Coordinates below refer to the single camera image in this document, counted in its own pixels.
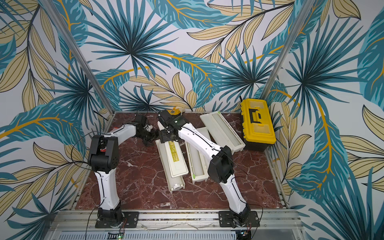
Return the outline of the white wrap dispenser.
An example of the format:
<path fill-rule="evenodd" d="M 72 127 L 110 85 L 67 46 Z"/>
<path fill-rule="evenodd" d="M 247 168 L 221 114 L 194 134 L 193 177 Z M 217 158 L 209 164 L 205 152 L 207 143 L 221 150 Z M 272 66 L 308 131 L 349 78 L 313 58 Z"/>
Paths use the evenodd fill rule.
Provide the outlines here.
<path fill-rule="evenodd" d="M 183 177 L 189 173 L 189 169 L 178 142 L 169 141 L 163 144 L 160 140 L 156 140 L 155 143 L 166 175 L 168 189 L 172 193 L 171 178 Z"/>
<path fill-rule="evenodd" d="M 219 111 L 201 115 L 200 119 L 221 147 L 228 146 L 232 154 L 245 148 L 245 143 Z"/>
<path fill-rule="evenodd" d="M 205 127 L 196 129 L 192 124 L 185 127 L 188 129 L 188 133 L 197 134 L 197 136 L 193 138 L 193 145 L 190 142 L 185 141 L 192 183 L 195 185 L 197 182 L 206 182 L 209 178 L 207 161 L 205 158 L 205 152 L 207 150 L 200 152 L 202 147 L 197 149 L 196 146 L 198 144 L 202 144 L 203 147 L 208 147 L 209 144 L 212 145 L 208 130 Z"/>

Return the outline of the short plastic wrap roll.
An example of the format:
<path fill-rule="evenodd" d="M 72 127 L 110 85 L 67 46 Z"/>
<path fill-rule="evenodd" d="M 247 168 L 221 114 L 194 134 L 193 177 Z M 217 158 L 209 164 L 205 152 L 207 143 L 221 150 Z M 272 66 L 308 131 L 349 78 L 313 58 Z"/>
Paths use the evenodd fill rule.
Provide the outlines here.
<path fill-rule="evenodd" d="M 200 159 L 199 151 L 194 147 L 191 147 L 190 153 L 191 153 L 191 158 L 192 158 L 191 162 L 192 162 L 195 176 L 203 175 L 204 171 L 203 171 L 203 166 Z"/>

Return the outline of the long plastic wrap roll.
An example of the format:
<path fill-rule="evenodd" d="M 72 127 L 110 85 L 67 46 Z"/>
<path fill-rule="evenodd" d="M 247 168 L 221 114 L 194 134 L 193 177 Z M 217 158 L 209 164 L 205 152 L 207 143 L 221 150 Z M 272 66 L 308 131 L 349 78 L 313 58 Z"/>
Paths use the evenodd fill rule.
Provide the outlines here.
<path fill-rule="evenodd" d="M 185 182 L 182 176 L 171 178 L 171 191 L 178 191 L 185 188 Z"/>

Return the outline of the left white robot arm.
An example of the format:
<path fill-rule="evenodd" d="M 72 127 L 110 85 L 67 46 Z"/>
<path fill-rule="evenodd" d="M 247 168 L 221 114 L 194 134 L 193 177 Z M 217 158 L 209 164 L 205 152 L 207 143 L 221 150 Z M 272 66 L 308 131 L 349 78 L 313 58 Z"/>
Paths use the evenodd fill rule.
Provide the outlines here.
<path fill-rule="evenodd" d="M 119 145 L 130 138 L 137 138 L 148 146 L 158 135 L 146 116 L 135 115 L 132 122 L 92 137 L 88 165 L 98 180 L 101 198 L 99 219 L 108 221 L 115 228 L 123 222 L 124 215 L 116 185 L 116 168 L 120 161 Z"/>

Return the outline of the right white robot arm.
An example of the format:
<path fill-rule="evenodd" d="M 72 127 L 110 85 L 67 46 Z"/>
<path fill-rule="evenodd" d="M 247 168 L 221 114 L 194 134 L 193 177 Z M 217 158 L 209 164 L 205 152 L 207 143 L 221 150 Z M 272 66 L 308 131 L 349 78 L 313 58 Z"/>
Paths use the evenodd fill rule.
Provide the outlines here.
<path fill-rule="evenodd" d="M 251 208 L 235 180 L 231 149 L 228 146 L 221 147 L 206 138 L 182 115 L 172 115 L 163 110 L 158 113 L 157 118 L 164 127 L 160 131 L 162 143 L 183 140 L 203 154 L 209 177 L 220 184 L 228 199 L 233 221 L 238 226 L 244 225 Z"/>

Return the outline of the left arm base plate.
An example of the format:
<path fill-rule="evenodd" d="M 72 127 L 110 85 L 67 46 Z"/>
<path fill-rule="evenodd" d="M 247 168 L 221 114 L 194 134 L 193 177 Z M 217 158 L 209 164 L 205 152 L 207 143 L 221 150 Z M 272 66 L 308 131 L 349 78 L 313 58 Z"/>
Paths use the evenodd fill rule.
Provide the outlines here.
<path fill-rule="evenodd" d="M 134 229 L 137 227 L 139 220 L 139 212 L 113 212 L 98 210 L 98 218 L 96 221 L 96 229 Z"/>

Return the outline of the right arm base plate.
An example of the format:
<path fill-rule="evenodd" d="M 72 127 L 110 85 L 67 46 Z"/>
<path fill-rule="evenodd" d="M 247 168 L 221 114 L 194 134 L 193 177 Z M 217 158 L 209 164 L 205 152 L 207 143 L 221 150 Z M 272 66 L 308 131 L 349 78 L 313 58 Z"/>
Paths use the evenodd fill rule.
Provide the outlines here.
<path fill-rule="evenodd" d="M 259 227 L 260 218 L 256 211 L 250 211 L 247 216 L 232 211 L 219 211 L 219 224 L 221 228 Z"/>

